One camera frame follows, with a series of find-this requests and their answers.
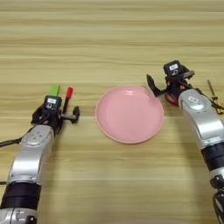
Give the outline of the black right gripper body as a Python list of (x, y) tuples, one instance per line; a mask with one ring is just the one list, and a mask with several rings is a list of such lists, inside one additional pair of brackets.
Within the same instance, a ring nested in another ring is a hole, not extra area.
[(167, 75), (166, 88), (161, 91), (161, 95), (164, 95), (169, 103), (178, 103), (180, 94), (192, 87), (187, 81), (182, 79), (182, 74)]

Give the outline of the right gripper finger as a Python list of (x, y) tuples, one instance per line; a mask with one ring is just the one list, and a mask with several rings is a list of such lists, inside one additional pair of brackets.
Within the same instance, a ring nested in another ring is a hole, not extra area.
[(161, 94), (161, 91), (156, 87), (153, 78), (147, 74), (146, 79), (147, 79), (147, 84), (148, 84), (150, 90), (153, 92), (153, 94), (155, 96), (159, 96)]
[(183, 80), (190, 80), (195, 75), (195, 72), (193, 70), (189, 70), (182, 73), (182, 79)]

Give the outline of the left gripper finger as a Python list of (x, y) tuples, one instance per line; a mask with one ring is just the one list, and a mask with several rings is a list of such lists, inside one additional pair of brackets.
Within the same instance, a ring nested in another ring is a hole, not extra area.
[(31, 123), (38, 123), (40, 121), (41, 116), (42, 116), (42, 108), (38, 107), (32, 114)]
[(73, 108), (73, 121), (72, 121), (72, 123), (77, 123), (79, 121), (79, 117), (80, 117), (80, 108), (79, 108), (79, 106), (75, 106)]

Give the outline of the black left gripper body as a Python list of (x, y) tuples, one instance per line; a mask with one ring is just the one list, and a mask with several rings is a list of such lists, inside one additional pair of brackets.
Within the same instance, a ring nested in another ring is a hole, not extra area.
[(36, 124), (50, 126), (53, 129), (53, 133), (57, 135), (62, 129), (64, 121), (74, 122), (74, 115), (67, 115), (66, 112), (66, 103), (63, 109), (60, 109), (59, 106), (48, 108), (45, 104), (42, 104), (36, 109)]

